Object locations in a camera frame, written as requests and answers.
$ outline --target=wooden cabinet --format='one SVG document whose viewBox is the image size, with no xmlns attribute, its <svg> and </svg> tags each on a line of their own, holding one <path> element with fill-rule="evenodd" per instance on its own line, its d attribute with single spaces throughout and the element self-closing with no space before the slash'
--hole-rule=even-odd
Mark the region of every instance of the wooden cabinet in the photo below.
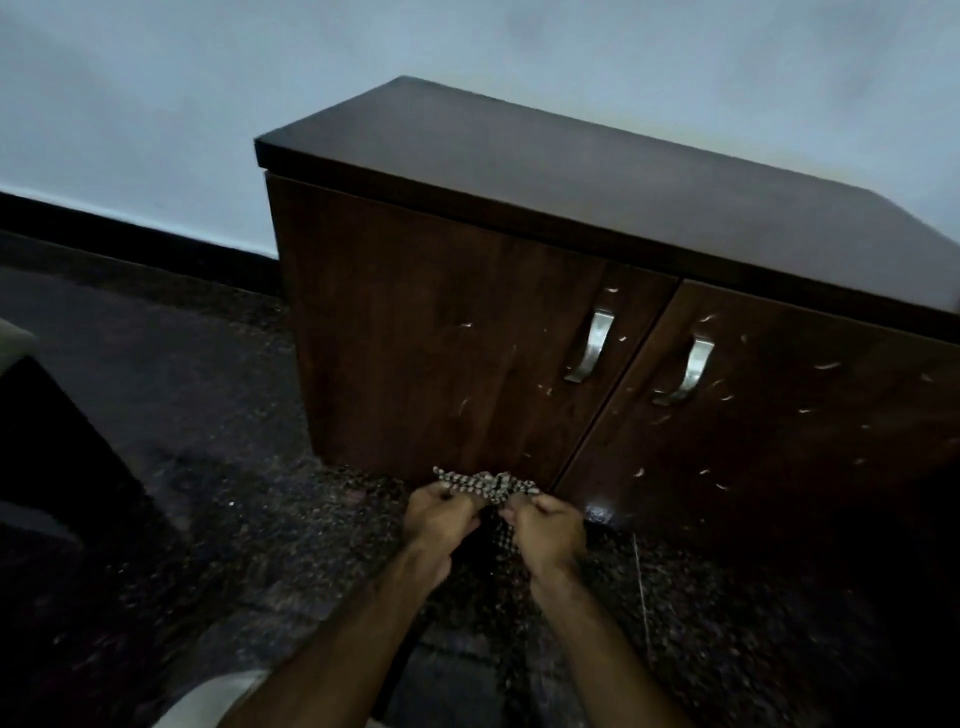
<svg viewBox="0 0 960 728">
<path fill-rule="evenodd" d="M 960 458 L 960 245 L 874 193 L 407 78 L 256 152 L 325 462 L 720 548 Z"/>
<path fill-rule="evenodd" d="M 709 340 L 686 400 L 694 336 Z M 960 347 L 685 282 L 557 492 L 700 546 L 802 538 L 848 504 L 896 506 L 960 457 Z"/>
<path fill-rule="evenodd" d="M 314 450 L 412 482 L 547 485 L 675 287 L 669 276 L 269 180 Z M 612 326 L 589 376 L 596 310 Z"/>
</svg>

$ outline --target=metal bead chain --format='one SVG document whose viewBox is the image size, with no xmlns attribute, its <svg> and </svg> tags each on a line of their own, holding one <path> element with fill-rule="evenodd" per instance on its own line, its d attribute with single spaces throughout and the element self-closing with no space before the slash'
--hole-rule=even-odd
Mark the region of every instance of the metal bead chain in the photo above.
<svg viewBox="0 0 960 728">
<path fill-rule="evenodd" d="M 476 475 L 461 475 L 451 471 L 434 468 L 433 473 L 447 488 L 463 493 L 473 493 L 488 500 L 492 505 L 503 505 L 514 493 L 537 496 L 540 488 L 533 480 L 520 480 L 509 473 L 492 475 L 487 471 Z M 493 543 L 508 551 L 517 551 L 514 546 L 514 528 L 505 521 L 499 521 L 493 529 Z"/>
</svg>

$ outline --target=forearm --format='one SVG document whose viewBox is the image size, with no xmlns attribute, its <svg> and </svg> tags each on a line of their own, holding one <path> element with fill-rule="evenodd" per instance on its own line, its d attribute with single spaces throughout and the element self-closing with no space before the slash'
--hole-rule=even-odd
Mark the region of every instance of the forearm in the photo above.
<svg viewBox="0 0 960 728">
<path fill-rule="evenodd" d="M 390 663 L 433 587 L 436 555 L 405 547 L 345 600 L 293 659 L 222 728 L 361 728 Z"/>
<path fill-rule="evenodd" d="M 564 652 L 590 725 L 690 725 L 575 573 L 559 572 L 535 580 L 532 591 Z"/>
</svg>

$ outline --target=white pants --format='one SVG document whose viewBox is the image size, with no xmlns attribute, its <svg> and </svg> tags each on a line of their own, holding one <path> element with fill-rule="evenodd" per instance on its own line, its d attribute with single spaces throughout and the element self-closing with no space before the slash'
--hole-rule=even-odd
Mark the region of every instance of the white pants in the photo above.
<svg viewBox="0 0 960 728">
<path fill-rule="evenodd" d="M 217 723 L 227 714 L 237 700 L 267 677 L 267 670 L 253 669 L 248 672 L 233 672 L 221 675 L 198 685 L 178 700 L 154 728 L 217 728 Z M 370 719 L 367 728 L 383 728 Z"/>
</svg>

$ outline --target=silver handle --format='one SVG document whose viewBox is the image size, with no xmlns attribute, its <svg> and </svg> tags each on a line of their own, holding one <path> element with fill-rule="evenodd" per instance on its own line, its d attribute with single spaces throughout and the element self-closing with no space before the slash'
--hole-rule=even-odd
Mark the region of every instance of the silver handle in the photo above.
<svg viewBox="0 0 960 728">
<path fill-rule="evenodd" d="M 610 333 L 610 327 L 613 325 L 613 314 L 602 308 L 597 308 L 593 312 L 593 320 L 590 322 L 590 333 L 587 335 L 587 348 L 584 351 L 584 358 L 580 360 L 577 368 L 564 377 L 566 381 L 572 381 L 579 384 L 593 372 L 597 359 L 600 358 L 600 352 L 603 351 L 604 342 L 607 341 L 607 334 Z"/>
<path fill-rule="evenodd" d="M 684 401 L 689 397 L 697 384 L 700 383 L 700 377 L 704 375 L 704 369 L 707 367 L 707 362 L 710 359 L 710 353 L 712 351 L 712 341 L 707 339 L 706 336 L 701 336 L 696 333 L 693 334 L 693 346 L 690 347 L 690 356 L 686 360 L 684 381 L 670 394 L 658 394 L 654 397 L 654 404 L 669 407 L 671 404 Z"/>
</svg>

